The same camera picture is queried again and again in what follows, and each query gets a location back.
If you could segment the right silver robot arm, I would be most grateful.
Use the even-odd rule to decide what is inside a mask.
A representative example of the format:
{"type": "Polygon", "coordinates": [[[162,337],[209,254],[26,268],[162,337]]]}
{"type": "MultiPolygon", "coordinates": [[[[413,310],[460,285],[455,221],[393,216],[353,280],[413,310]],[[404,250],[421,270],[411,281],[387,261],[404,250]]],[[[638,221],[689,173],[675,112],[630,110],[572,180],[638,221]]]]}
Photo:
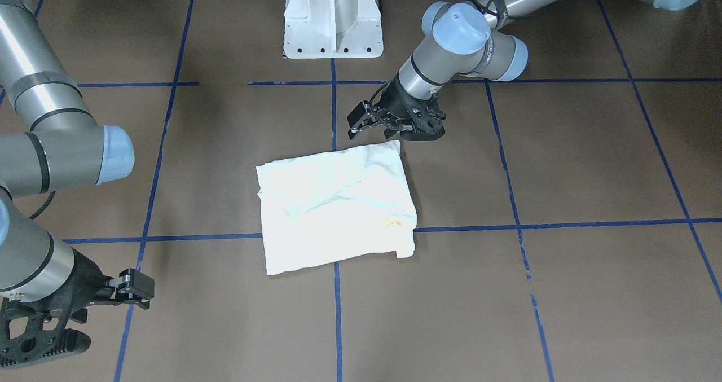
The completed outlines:
{"type": "Polygon", "coordinates": [[[28,367],[86,351],[91,306],[148,309],[155,282],[137,269],[98,265],[22,213],[15,199],[127,177],[133,144],[99,125],[39,29],[31,0],[2,0],[2,87],[26,131],[2,135],[2,367],[28,367]]]}

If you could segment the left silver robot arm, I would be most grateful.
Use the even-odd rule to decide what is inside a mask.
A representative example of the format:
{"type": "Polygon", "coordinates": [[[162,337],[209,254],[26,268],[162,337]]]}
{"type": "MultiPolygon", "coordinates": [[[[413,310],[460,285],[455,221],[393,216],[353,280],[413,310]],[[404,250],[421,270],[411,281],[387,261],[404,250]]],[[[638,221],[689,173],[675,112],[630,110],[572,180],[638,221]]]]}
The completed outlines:
{"type": "MultiPolygon", "coordinates": [[[[394,78],[346,118],[351,140],[381,126],[389,139],[434,141],[444,135],[446,114],[439,92],[455,76],[509,82],[525,70],[529,50],[520,38],[503,33],[513,22],[564,0],[464,0],[431,4],[422,17],[423,39],[394,78]]],[[[699,0],[637,0],[678,11],[699,0]]]]}

